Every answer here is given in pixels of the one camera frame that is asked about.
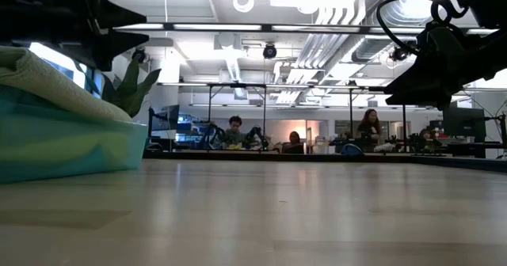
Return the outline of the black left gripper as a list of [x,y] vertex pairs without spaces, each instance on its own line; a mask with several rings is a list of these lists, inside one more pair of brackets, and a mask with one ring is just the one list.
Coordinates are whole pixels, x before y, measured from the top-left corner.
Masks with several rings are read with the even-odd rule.
[[[95,36],[89,0],[44,0],[49,6],[51,45],[76,60],[93,60],[98,70],[110,71],[118,55],[149,40],[148,35],[112,31]],[[101,29],[144,24],[147,17],[109,0],[93,0],[93,15]]]

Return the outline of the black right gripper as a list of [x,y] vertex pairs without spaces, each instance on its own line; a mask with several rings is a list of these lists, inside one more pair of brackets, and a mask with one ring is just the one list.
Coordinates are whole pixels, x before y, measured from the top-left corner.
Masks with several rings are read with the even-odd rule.
[[487,36],[466,35],[454,25],[435,21],[426,26],[415,70],[407,70],[383,92],[388,105],[445,109],[451,95],[471,82],[489,80],[507,69],[507,28]]

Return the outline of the pale green microfiber towel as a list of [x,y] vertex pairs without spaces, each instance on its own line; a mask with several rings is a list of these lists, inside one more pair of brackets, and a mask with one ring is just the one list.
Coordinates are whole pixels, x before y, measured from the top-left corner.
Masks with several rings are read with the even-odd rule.
[[0,86],[11,86],[70,112],[130,122],[121,108],[94,97],[30,50],[0,46]]

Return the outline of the black ceiling-mounted device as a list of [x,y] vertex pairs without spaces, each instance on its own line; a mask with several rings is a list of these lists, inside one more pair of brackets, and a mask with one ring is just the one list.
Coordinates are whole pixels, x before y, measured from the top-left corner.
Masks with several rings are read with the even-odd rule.
[[394,50],[390,53],[389,58],[393,62],[400,62],[407,59],[407,57],[410,55],[410,53],[402,47],[395,47]]

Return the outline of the person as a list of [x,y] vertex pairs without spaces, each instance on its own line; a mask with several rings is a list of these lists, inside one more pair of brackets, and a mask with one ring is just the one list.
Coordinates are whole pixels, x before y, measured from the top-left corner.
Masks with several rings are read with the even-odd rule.
[[368,140],[371,144],[379,142],[381,129],[377,111],[375,109],[370,108],[365,112],[364,117],[357,128],[357,132],[362,139]]
[[434,140],[431,135],[431,132],[428,129],[423,129],[419,133],[419,139],[417,147],[419,150],[432,150],[438,143]]
[[242,126],[242,118],[240,116],[232,116],[229,119],[229,128],[225,130],[225,139],[223,146],[226,149],[247,148],[246,134],[240,132]]
[[304,154],[304,146],[301,143],[299,134],[296,131],[292,131],[289,135],[289,142],[286,142],[282,146],[283,154]]

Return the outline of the black computer monitor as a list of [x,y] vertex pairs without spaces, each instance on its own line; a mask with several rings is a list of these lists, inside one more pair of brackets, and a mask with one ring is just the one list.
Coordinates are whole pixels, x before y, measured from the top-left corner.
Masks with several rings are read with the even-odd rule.
[[151,108],[151,130],[172,131],[177,130],[179,118],[179,105],[169,105],[161,108]]
[[451,137],[473,137],[476,143],[484,143],[486,124],[483,109],[447,108],[443,111],[443,126]]

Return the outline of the large glass window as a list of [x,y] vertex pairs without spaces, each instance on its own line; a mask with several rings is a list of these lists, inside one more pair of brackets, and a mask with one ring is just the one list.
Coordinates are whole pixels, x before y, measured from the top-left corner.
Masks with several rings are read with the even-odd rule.
[[100,96],[100,88],[95,81],[94,70],[92,68],[37,42],[32,42],[29,45],[29,50],[64,74],[77,86],[93,94],[95,97]]

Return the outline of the green succulent plant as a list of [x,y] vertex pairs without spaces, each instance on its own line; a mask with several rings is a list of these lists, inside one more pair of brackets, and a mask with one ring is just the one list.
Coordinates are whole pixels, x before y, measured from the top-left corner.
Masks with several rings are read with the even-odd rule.
[[134,117],[141,109],[144,97],[158,80],[162,69],[151,71],[145,79],[138,83],[139,62],[133,59],[126,69],[121,83],[115,88],[111,80],[104,77],[101,99],[121,108],[130,117]]

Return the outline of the dark blue rounded object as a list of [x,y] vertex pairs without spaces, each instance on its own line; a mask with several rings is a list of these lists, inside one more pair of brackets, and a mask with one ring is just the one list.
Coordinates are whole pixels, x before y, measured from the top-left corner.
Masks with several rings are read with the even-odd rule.
[[364,152],[359,146],[347,143],[341,148],[341,155],[346,157],[362,157],[364,156]]

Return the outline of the long ceiling light fixture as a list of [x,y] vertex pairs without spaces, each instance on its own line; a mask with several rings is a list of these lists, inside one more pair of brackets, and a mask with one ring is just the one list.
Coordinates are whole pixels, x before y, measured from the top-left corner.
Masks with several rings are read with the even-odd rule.
[[146,23],[116,27],[122,31],[146,31],[146,32],[272,32],[271,25],[257,24],[229,24],[229,23]]
[[[301,32],[319,34],[357,34],[357,35],[384,35],[379,26],[365,25],[272,25],[273,32]],[[393,27],[391,32],[395,35],[417,35],[424,27]]]

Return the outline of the round white ceiling lamp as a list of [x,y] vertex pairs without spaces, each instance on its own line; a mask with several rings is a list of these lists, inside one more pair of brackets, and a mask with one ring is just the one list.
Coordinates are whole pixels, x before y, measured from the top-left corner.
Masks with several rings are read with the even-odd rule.
[[254,0],[232,0],[235,10],[240,13],[248,13],[254,7]]

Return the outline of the silver ventilation duct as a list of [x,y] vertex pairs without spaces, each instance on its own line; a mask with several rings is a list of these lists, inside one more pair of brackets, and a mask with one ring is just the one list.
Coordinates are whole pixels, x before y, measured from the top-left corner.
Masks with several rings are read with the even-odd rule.
[[[389,27],[419,26],[430,18],[430,4],[428,0],[398,0],[383,6],[381,16]],[[359,62],[372,60],[390,44],[389,40],[368,39],[363,36],[360,45],[353,52],[353,59]]]

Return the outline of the black metal rig frame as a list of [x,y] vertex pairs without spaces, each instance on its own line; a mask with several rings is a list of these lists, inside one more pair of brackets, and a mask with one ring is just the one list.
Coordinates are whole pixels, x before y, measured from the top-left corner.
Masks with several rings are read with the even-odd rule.
[[267,97],[267,85],[266,84],[256,84],[256,83],[244,83],[244,82],[229,82],[229,83],[209,83],[209,93],[208,93],[208,121],[211,121],[211,115],[212,115],[212,99],[217,94],[220,93],[220,91],[224,87],[228,87],[231,89],[237,89],[237,88],[251,88],[254,91],[257,91],[261,99],[263,100],[262,108],[263,108],[263,135],[265,135],[265,121],[266,121],[266,97]]
[[[391,93],[385,94],[386,86],[381,85],[346,85],[345,89],[348,91],[349,94],[349,130],[350,135],[354,135],[354,129],[353,129],[353,121],[354,121],[354,110],[355,109],[364,109],[367,110],[371,107],[363,107],[363,106],[355,106],[354,100],[357,96],[360,96],[362,94],[369,94],[370,96],[375,95],[388,95],[391,96]],[[406,145],[407,143],[407,121],[406,121],[406,105],[392,105],[387,104],[384,109],[391,109],[391,110],[400,110],[402,113],[402,137],[398,138],[398,141],[402,143],[402,145]]]

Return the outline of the black metal table frame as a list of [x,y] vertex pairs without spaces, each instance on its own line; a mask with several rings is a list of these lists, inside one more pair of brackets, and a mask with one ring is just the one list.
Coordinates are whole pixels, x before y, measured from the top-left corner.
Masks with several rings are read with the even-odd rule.
[[386,163],[434,165],[457,169],[473,169],[507,173],[507,161],[480,158],[453,158],[419,156],[414,154],[365,154],[348,156],[341,154],[278,154],[253,151],[205,151],[183,150],[180,152],[144,151],[143,159],[210,160],[252,162],[319,162],[319,163]]

